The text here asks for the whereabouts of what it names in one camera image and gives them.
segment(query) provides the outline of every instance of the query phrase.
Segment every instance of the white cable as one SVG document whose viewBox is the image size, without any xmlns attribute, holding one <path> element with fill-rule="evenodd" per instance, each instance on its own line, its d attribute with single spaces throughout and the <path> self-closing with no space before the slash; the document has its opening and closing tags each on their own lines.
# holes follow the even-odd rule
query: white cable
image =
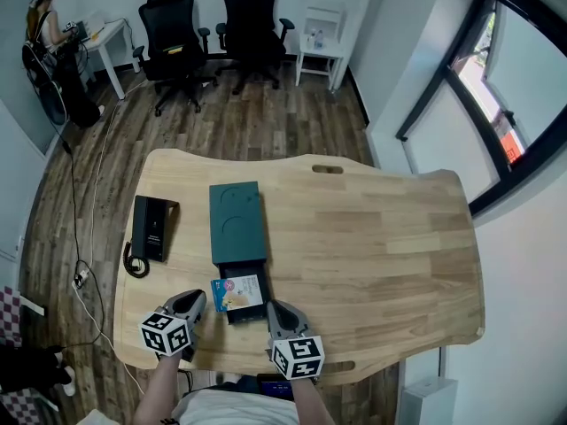
<svg viewBox="0 0 567 425">
<path fill-rule="evenodd" d="M 74 283 L 72 283 L 73 286 L 73 291 L 74 294 L 77 295 L 77 298 L 79 299 L 79 301 L 82 304 L 82 308 L 85 309 L 85 312 L 87 313 L 87 315 L 89 316 L 89 318 L 92 319 L 92 322 L 95 323 L 95 326 L 97 327 L 97 331 L 100 332 L 100 335 L 103 336 L 107 341 L 108 344 L 110 345 L 110 347 L 113 349 L 114 355 L 116 356 L 116 358 L 118 358 L 118 356 L 116 355 L 116 350 L 114 349 L 113 346 L 113 342 L 111 342 L 110 338 L 108 338 L 106 336 L 106 334 L 100 330 L 100 327 L 97 324 L 97 320 L 95 320 L 95 318 L 90 314 L 89 310 L 87 309 L 87 306 L 85 305 L 85 303 L 83 302 L 81 296 L 79 295 L 79 291 L 77 291 L 76 287 L 74 286 Z M 124 366 L 124 369 L 126 370 L 126 373 L 128 373 L 128 376 L 130 376 L 130 378 L 132 378 L 132 381 L 134 381 L 134 383 L 136 383 L 136 386 L 138 387 L 138 390 L 140 390 L 140 393 L 142 395 L 144 395 L 144 391 L 142 390 L 142 387 L 140 386 L 140 383 L 137 381 L 137 379 L 130 373 L 130 370 L 128 370 L 128 367 L 126 367 L 126 364 L 124 362 L 122 362 L 122 365 Z"/>
<path fill-rule="evenodd" d="M 138 87 L 141 87 L 145 83 L 147 83 L 147 80 L 143 81 L 141 83 L 138 83 L 134 88 L 129 89 L 126 92 L 126 94 L 124 95 L 124 99 L 126 99 L 126 96 L 129 95 L 132 91 L 134 91 Z M 106 141 L 108 140 L 108 135 L 110 134 L 110 129 L 113 126 L 114 115 L 116 113 L 116 109 L 118 109 L 118 105 L 121 104 L 122 102 L 124 102 L 124 101 L 119 100 L 116 103 L 116 105 L 114 106 L 113 114 L 110 118 L 110 124 L 108 125 L 108 129 L 106 129 L 105 142 L 103 143 L 103 149 L 100 151 L 100 159 L 98 160 L 97 177 L 95 178 L 95 194 L 92 198 L 92 209 L 91 209 L 91 213 L 90 213 L 90 263 L 89 263 L 89 267 L 92 267 L 92 263 L 93 263 L 93 260 L 94 260 L 94 257 L 93 257 L 94 248 L 93 247 L 94 247 L 94 232 L 95 232 L 95 204 L 97 202 L 98 176 L 100 175 L 100 167 L 102 166 L 103 157 L 105 155 Z"/>
</svg>

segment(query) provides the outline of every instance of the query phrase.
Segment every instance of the checkered cloth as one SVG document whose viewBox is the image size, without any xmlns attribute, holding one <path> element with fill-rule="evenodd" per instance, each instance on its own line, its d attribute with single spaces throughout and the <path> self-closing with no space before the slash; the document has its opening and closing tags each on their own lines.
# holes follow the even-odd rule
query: checkered cloth
<svg viewBox="0 0 567 425">
<path fill-rule="evenodd" d="M 19 303 L 18 291 L 8 287 L 0 291 L 0 344 L 4 346 L 21 346 Z M 41 424 L 30 389 L 0 395 L 0 401 L 20 425 Z"/>
</svg>

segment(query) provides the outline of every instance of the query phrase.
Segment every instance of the white cabinet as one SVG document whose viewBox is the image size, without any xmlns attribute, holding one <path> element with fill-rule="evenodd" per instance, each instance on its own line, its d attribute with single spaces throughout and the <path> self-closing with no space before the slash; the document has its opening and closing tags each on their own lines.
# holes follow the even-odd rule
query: white cabinet
<svg viewBox="0 0 567 425">
<path fill-rule="evenodd" d="M 0 283 L 15 285 L 27 220 L 46 159 L 0 100 Z"/>
</svg>

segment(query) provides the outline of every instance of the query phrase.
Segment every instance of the card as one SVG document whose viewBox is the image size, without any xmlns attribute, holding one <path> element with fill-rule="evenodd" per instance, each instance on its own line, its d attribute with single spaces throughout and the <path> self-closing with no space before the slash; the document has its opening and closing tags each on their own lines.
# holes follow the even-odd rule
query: card
<svg viewBox="0 0 567 425">
<path fill-rule="evenodd" d="M 263 304 L 257 275 L 244 275 L 211 281 L 214 307 L 217 312 Z"/>
</svg>

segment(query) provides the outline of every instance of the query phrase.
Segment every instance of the window frame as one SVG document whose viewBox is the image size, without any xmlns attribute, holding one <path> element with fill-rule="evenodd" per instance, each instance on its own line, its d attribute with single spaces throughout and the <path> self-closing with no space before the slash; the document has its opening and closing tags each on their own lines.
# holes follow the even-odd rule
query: window frame
<svg viewBox="0 0 567 425">
<path fill-rule="evenodd" d="M 506 151 L 501 145 L 490 121 L 453 70 L 453 66 L 459 58 L 466 55 L 466 52 L 471 49 L 471 44 L 476 44 L 476 40 L 484 26 L 482 18 L 485 17 L 486 6 L 490 1 L 473 0 L 455 39 L 443 57 L 437 71 L 396 133 L 396 138 L 406 142 L 408 139 L 406 134 L 419 121 L 420 116 L 437 93 L 439 87 L 444 82 L 451 87 L 461 101 L 465 111 L 469 114 L 499 176 L 497 183 L 469 204 L 470 213 L 473 217 L 478 216 L 487 211 L 489 207 L 504 200 L 528 178 L 551 162 L 559 154 L 562 147 L 567 144 L 566 97 L 565 107 L 546 130 L 531 145 L 525 147 L 525 153 L 520 158 L 510 164 Z M 496 1 L 508 6 L 508 8 L 527 20 L 567 57 L 567 21 L 559 17 L 540 0 Z"/>
</svg>

